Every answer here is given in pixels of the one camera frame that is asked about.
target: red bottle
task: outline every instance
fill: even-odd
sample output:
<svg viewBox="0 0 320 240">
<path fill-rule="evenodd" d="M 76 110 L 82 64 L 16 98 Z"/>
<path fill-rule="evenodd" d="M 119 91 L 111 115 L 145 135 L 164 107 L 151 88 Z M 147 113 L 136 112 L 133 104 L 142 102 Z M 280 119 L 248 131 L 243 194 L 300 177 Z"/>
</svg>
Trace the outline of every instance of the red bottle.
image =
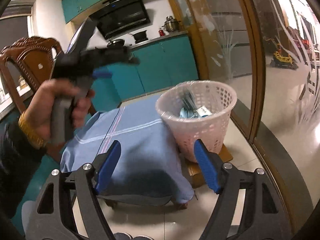
<svg viewBox="0 0 320 240">
<path fill-rule="evenodd" d="M 165 33 L 161 28 L 159 28 L 159 35 L 160 37 L 165 36 Z"/>
</svg>

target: silver bolt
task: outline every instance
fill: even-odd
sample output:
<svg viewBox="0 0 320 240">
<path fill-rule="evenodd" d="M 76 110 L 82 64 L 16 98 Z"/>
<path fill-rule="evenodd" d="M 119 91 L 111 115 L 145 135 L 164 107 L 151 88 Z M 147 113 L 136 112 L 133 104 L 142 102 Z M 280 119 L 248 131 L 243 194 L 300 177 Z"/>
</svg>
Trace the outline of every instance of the silver bolt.
<svg viewBox="0 0 320 240">
<path fill-rule="evenodd" d="M 86 163 L 82 166 L 82 169 L 84 169 L 85 171 L 90 170 L 92 167 L 92 165 L 90 163 Z"/>
<path fill-rule="evenodd" d="M 56 176 L 59 174 L 59 170 L 54 169 L 53 171 L 51 171 L 51 175 Z"/>
<path fill-rule="evenodd" d="M 258 168 L 257 169 L 257 173 L 260 174 L 260 175 L 263 175 L 264 174 L 264 169 Z"/>
<path fill-rule="evenodd" d="M 223 167 L 227 170 L 230 170 L 232 168 L 232 164 L 231 163 L 224 163 Z"/>
</svg>

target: wooden chair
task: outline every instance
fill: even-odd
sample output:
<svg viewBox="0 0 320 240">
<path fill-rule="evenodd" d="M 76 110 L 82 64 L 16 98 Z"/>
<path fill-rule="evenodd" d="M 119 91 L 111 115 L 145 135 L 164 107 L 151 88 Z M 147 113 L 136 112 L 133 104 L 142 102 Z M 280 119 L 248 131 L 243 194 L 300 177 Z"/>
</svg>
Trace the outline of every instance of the wooden chair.
<svg viewBox="0 0 320 240">
<path fill-rule="evenodd" d="M 56 50 L 57 54 L 62 51 L 59 42 L 53 38 L 30 37 L 22 38 L 11 46 L 5 47 L 0 54 L 0 72 L 4 78 L 3 82 L 20 113 L 25 111 L 26 106 L 16 89 L 7 62 L 11 62 L 18 68 L 35 93 L 41 83 L 50 77 L 53 67 L 52 48 Z M 93 115 L 95 112 L 91 105 L 89 113 Z M 48 155 L 60 163 L 59 150 L 63 145 L 47 145 Z"/>
</svg>

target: trash can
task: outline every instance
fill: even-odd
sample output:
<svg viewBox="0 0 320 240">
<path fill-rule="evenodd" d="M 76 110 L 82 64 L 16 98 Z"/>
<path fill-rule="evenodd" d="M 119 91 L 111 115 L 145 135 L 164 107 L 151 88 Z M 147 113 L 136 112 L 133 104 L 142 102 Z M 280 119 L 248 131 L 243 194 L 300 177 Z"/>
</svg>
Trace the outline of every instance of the trash can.
<svg viewBox="0 0 320 240">
<path fill-rule="evenodd" d="M 197 107 L 205 106 L 213 114 L 203 118 L 180 118 L 182 97 L 186 89 L 193 93 Z M 183 155 L 196 162 L 193 146 L 197 139 L 201 139 L 209 151 L 217 154 L 220 152 L 236 101 L 236 92 L 227 84 L 188 81 L 163 93 L 156 102 L 156 110 L 170 127 Z"/>
</svg>

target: black pot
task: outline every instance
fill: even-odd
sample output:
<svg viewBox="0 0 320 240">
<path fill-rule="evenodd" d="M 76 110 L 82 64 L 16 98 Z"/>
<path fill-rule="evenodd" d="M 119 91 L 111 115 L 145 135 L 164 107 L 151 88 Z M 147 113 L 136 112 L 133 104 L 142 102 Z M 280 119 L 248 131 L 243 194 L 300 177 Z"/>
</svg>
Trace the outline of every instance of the black pot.
<svg viewBox="0 0 320 240">
<path fill-rule="evenodd" d="M 113 40 L 107 44 L 107 48 L 121 48 L 124 46 L 124 43 L 125 43 L 125 40 L 123 39 Z"/>
<path fill-rule="evenodd" d="M 142 31 L 142 32 L 138 32 L 136 34 L 132 34 L 132 36 L 134 37 L 135 41 L 141 41 L 141 40 L 146 40 L 147 39 L 147 31 Z"/>
</svg>

